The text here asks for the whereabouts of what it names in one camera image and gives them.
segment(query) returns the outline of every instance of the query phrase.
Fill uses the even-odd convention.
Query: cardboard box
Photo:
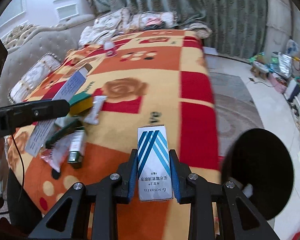
[[[164,125],[138,128],[138,185],[140,201],[173,198]]]

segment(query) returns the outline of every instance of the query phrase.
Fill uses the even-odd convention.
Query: white packet
[[[40,153],[40,158],[60,173],[60,168],[68,156],[69,147],[74,134],[68,134],[58,140],[52,150],[46,149]]]
[[[107,99],[107,96],[95,96],[93,98],[93,106],[86,116],[86,118],[83,120],[85,123],[88,124],[94,124],[97,125],[99,124],[99,111],[102,108],[103,102]]]

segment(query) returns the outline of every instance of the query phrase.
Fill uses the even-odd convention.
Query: white wall
[[[270,62],[273,51],[285,52],[287,42],[292,39],[300,46],[300,11],[290,0],[268,0],[267,33],[265,41],[266,62]]]
[[[78,15],[92,14],[92,10],[86,0],[24,0],[25,12],[2,25],[0,22],[0,37],[5,36],[15,26],[24,22],[52,26],[65,20],[58,18],[57,8],[76,4]]]

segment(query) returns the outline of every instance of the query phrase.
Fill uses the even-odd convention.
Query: white pillow
[[[139,30],[143,30],[149,18],[159,18],[166,23],[168,29],[177,24],[178,16],[176,12],[145,12],[136,14],[132,17],[130,25],[136,26]]]
[[[128,27],[131,13],[128,8],[107,13],[95,19],[93,26],[87,26],[81,33],[79,48],[86,44],[103,44],[116,33],[124,33]]]

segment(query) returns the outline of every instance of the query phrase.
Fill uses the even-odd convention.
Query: blue gripper pad
[[[136,179],[137,179],[137,158],[138,154],[135,155],[132,168],[131,168],[131,174],[130,174],[130,179],[128,183],[128,199],[129,202],[133,198],[134,195],[134,187],[136,186]]]
[[[169,153],[170,157],[170,168],[171,168],[171,180],[172,180],[172,189],[174,197],[176,198],[177,202],[180,203],[181,200],[181,193],[180,193],[180,181],[177,175],[177,171],[175,168],[175,164],[173,162],[173,158],[171,158],[171,155]]]

